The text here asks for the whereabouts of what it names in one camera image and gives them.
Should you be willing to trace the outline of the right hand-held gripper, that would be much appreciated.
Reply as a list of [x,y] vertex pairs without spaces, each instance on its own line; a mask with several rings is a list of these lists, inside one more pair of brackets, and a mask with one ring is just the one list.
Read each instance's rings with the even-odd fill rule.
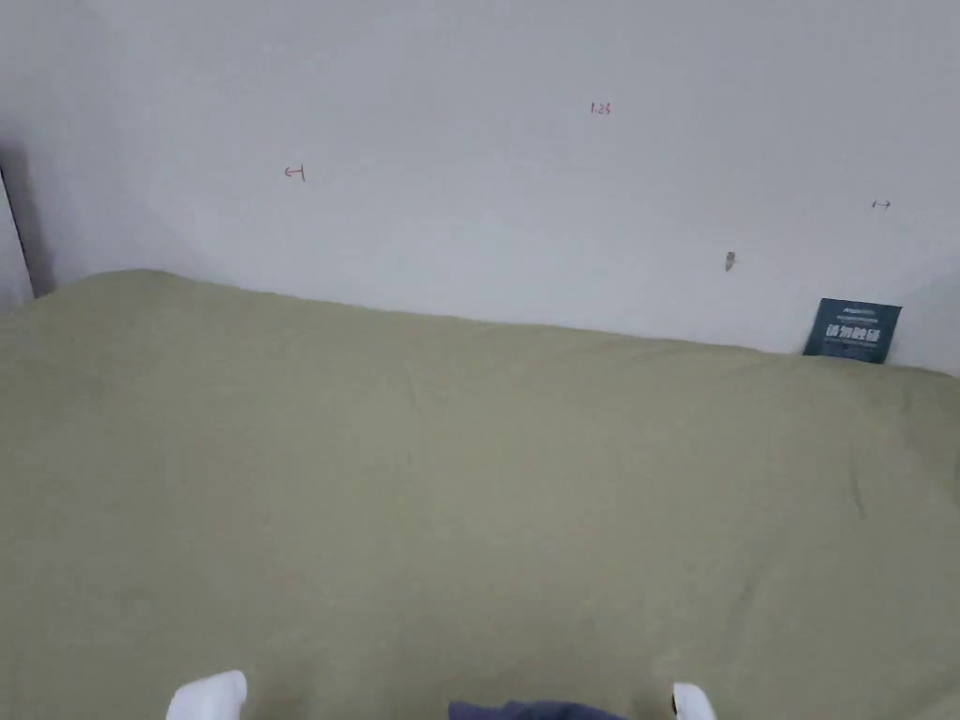
[[706,692],[690,682],[675,682],[671,707],[677,720],[715,720],[715,710]]

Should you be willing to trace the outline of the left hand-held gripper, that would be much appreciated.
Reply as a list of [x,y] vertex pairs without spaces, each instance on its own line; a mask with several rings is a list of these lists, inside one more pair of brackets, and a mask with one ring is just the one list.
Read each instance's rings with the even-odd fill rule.
[[240,670],[230,670],[179,686],[166,712],[167,720],[237,720],[248,695]]

